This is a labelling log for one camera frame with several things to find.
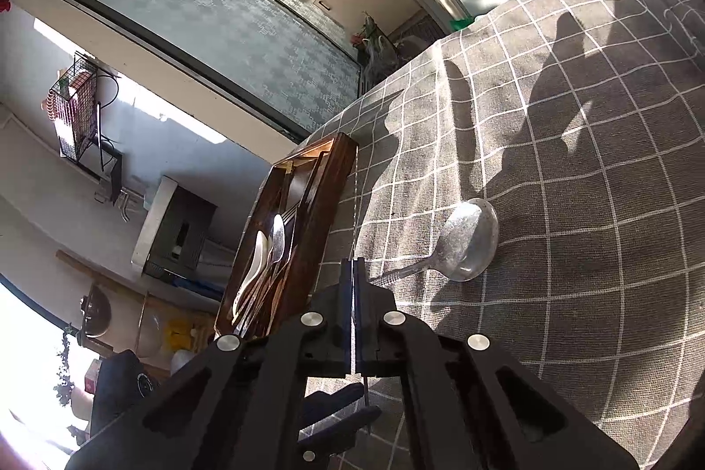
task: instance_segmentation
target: checkered tablecloth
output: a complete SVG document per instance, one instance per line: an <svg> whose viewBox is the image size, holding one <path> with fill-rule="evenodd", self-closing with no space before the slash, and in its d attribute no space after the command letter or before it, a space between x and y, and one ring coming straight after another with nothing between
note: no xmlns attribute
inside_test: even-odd
<svg viewBox="0 0 705 470"><path fill-rule="evenodd" d="M360 144L317 287L341 258L374 278L429 255L458 202L490 200L487 272L401 280L398 308L493 336L650 468L705 381L704 15L510 0L436 42L312 136ZM331 467L410 468L400 388L370 384L383 416Z"/></svg>

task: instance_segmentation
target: round metal joint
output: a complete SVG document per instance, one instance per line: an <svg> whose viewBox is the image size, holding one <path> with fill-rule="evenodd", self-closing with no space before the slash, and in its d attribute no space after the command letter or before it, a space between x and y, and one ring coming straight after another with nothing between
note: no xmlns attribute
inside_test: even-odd
<svg viewBox="0 0 705 470"><path fill-rule="evenodd" d="M221 351L234 351L240 346L240 339L235 335L223 335L218 337L216 344Z"/></svg>
<svg viewBox="0 0 705 470"><path fill-rule="evenodd" d="M316 311L309 311L301 315L301 322L307 327L318 327L323 322L323 315Z"/></svg>
<svg viewBox="0 0 705 470"><path fill-rule="evenodd" d="M468 347L476 351L484 351L485 349L489 349L489 339L479 333L470 335L468 337Z"/></svg>
<svg viewBox="0 0 705 470"><path fill-rule="evenodd" d="M384 322L387 325L401 325L406 321L406 315L401 311L388 311L384 314Z"/></svg>

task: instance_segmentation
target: spoon handle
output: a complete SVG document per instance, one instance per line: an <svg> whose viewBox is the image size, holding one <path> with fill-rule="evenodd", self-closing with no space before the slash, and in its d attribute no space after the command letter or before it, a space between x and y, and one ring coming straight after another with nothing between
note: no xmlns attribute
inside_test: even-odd
<svg viewBox="0 0 705 470"><path fill-rule="evenodd" d="M393 269L392 271L382 273L382 275L370 282L377 287L388 287L397 280L408 277L409 275L414 275L414 273L428 269L430 266L431 258L424 257L422 260L412 263L410 266L406 266L401 269Z"/></svg>

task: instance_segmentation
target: wooden tray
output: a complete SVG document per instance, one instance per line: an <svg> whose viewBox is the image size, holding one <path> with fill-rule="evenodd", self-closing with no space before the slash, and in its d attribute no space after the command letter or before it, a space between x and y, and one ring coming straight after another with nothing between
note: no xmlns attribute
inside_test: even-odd
<svg viewBox="0 0 705 470"><path fill-rule="evenodd" d="M285 319L305 310L323 258L326 237L336 214L337 203L353 168L356 151L355 141L340 132L318 140L272 166L242 232L230 280L216 317L215 330L218 336L235 332L232 324L233 302L252 263L257 232L262 231L269 238L274 215L283 214L297 205L303 207L297 212L301 215L295 226L298 233L288 262L282 264L279 270L281 275L278 289L272 289L267 297L260 298L261 305L253 308L262 308L253 315L251 326L244 333L238 334L246 338L268 335ZM301 199L307 185L308 200L303 204ZM281 208L283 193L286 194L284 209ZM290 228L293 227L290 225L286 228L284 260L289 252Z"/></svg>

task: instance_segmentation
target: leafy plant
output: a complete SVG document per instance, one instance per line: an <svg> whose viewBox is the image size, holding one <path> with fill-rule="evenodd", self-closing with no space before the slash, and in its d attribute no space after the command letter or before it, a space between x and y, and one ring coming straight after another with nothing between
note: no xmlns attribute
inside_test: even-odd
<svg viewBox="0 0 705 470"><path fill-rule="evenodd" d="M71 381L71 374L68 370L68 332L64 331L61 337L61 343L63 349L56 353L56 356L61 359L61 364L59 365L59 370L56 374L59 376L59 384L54 387L56 391L56 398L59 399L59 404L65 407L69 402L71 402L71 391L75 386Z"/></svg>

